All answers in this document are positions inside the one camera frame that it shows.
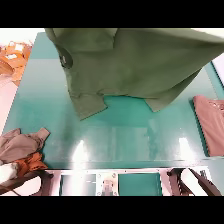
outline green shirt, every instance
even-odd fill
[[[171,103],[224,39],[188,28],[45,28],[55,44],[80,119],[104,110],[104,95]]]

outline crumpled brown cloth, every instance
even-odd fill
[[[21,134],[20,128],[17,128],[0,136],[0,160],[10,163],[26,158],[43,147],[49,134],[45,128],[30,134]]]
[[[194,97],[194,107],[210,156],[224,156],[224,100]]]
[[[25,159],[14,161],[18,164],[18,177],[23,177],[26,173],[33,170],[46,170],[48,167],[41,161],[42,154],[35,152]]]

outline white label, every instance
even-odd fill
[[[17,56],[15,54],[10,54],[10,55],[7,55],[5,56],[7,59],[14,59],[14,58],[17,58]]]
[[[21,44],[16,44],[15,50],[16,50],[16,51],[22,51],[22,50],[23,50],[23,45],[21,45]]]

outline green table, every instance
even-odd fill
[[[207,165],[224,194],[224,160],[208,157],[192,102],[197,94],[224,99],[211,64],[175,101],[156,113],[143,99],[107,96],[107,110],[79,121],[66,85],[54,45],[45,33],[39,33],[4,133],[18,127],[22,133],[46,127],[51,135],[43,154],[50,169]]]

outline orange cloth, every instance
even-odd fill
[[[14,163],[18,163],[18,177],[23,177],[26,173],[33,170],[45,170],[48,167],[41,161],[42,154],[33,153],[25,159],[18,159]]]

